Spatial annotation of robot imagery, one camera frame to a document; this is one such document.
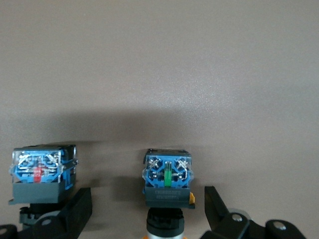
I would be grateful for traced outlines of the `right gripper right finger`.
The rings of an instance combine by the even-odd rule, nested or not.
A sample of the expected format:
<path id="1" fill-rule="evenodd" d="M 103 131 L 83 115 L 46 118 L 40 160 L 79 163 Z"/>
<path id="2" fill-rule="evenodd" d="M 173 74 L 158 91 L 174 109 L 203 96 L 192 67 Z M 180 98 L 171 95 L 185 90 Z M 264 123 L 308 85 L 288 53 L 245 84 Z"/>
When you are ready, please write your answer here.
<path id="1" fill-rule="evenodd" d="M 211 230 L 204 239 L 304 239 L 302 232 L 284 220 L 269 220 L 260 226 L 241 213 L 231 213 L 214 186 L 204 188 L 205 214 Z"/>

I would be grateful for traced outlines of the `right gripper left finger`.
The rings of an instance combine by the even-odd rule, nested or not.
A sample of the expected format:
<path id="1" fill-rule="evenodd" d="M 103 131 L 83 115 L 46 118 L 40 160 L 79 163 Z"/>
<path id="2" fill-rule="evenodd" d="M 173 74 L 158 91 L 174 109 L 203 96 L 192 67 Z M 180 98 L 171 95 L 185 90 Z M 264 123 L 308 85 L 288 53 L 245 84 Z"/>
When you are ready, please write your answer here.
<path id="1" fill-rule="evenodd" d="M 1 225 L 2 239 L 77 239 L 92 215 L 90 188 L 81 188 L 56 212 L 42 215 L 35 224 L 18 231 L 15 225 Z"/>

